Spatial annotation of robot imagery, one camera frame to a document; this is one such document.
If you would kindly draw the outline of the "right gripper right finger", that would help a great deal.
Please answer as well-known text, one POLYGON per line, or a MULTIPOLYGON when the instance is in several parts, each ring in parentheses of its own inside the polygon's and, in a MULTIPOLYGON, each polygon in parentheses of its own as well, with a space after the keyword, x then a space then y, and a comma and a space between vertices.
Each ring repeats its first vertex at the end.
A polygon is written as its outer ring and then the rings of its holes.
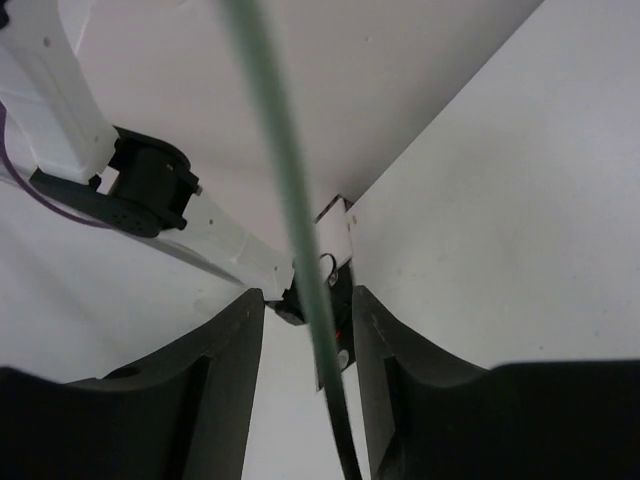
POLYGON ((484 369, 353 293, 356 365, 375 479, 635 479, 639 364, 484 369))

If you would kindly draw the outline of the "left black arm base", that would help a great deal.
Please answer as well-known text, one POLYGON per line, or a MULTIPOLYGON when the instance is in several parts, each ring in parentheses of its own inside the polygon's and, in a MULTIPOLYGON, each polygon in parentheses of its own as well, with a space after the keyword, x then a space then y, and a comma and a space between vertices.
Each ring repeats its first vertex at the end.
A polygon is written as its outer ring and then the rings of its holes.
MULTIPOLYGON (((354 290, 352 270, 349 262, 338 266, 336 257, 329 252, 322 253, 319 260, 324 272, 324 284, 329 293, 334 319, 337 362, 340 371, 344 372, 356 361, 352 321, 354 290)), ((282 300, 268 301, 266 305, 279 318, 290 325, 300 326, 307 324, 295 282, 284 292, 282 300)))

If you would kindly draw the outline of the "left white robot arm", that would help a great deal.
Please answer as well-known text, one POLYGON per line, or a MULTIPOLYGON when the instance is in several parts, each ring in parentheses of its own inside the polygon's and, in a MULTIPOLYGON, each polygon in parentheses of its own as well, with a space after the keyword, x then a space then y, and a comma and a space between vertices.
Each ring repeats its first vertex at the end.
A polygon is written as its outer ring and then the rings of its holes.
POLYGON ((1 104, 5 143, 35 165, 33 198, 268 301, 291 287, 291 260, 225 213, 178 148, 105 118, 56 2, 2 3, 1 104))

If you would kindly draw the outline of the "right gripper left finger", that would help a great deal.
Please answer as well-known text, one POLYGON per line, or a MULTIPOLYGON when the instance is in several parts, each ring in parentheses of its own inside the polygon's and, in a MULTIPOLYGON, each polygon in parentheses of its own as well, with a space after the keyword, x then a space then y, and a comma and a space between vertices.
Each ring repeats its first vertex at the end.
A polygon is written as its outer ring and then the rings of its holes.
POLYGON ((238 479, 261 357, 264 300, 214 318, 104 378, 1 371, 5 479, 238 479))

